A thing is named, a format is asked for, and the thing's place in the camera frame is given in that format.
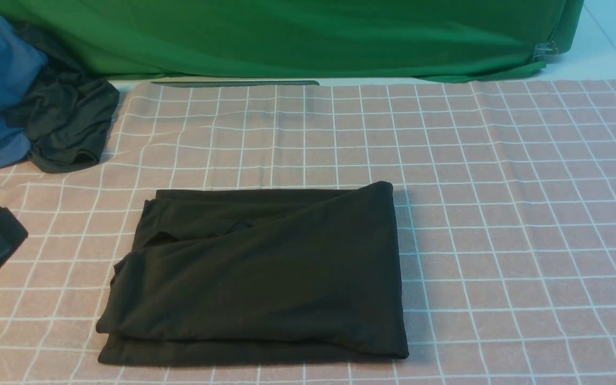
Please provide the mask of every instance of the pink checkered tablecloth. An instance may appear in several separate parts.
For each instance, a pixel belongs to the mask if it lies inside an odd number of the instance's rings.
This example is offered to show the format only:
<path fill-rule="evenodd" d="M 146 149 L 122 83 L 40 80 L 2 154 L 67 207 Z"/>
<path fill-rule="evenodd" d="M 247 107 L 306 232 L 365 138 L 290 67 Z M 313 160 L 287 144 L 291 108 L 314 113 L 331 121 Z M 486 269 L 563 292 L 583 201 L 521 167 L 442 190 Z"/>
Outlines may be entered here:
<path fill-rule="evenodd" d="M 145 83 L 115 121 L 94 168 L 0 170 L 30 232 L 0 270 L 0 385 L 616 384 L 616 81 Z M 377 180 L 396 190 L 408 360 L 96 362 L 112 265 L 156 189 Z"/>

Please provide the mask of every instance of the green fabric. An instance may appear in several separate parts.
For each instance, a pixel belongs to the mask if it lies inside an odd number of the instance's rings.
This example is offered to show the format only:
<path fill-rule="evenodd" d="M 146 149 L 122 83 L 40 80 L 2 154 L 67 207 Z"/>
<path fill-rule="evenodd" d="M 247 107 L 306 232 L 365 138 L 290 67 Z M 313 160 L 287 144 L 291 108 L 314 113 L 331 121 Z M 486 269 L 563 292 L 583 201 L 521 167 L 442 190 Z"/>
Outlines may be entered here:
<path fill-rule="evenodd" d="M 583 0 L 0 0 L 105 76 L 522 78 Z"/>

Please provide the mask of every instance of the folded black shirt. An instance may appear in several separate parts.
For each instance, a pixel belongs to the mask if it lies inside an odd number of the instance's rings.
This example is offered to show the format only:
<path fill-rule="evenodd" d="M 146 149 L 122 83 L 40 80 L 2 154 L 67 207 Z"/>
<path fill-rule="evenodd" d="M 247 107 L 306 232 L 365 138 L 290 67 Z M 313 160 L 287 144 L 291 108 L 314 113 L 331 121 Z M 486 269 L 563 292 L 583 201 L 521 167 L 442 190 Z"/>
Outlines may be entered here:
<path fill-rule="evenodd" d="M 390 183 L 159 190 L 115 266 L 98 361 L 197 366 L 406 358 Z"/>

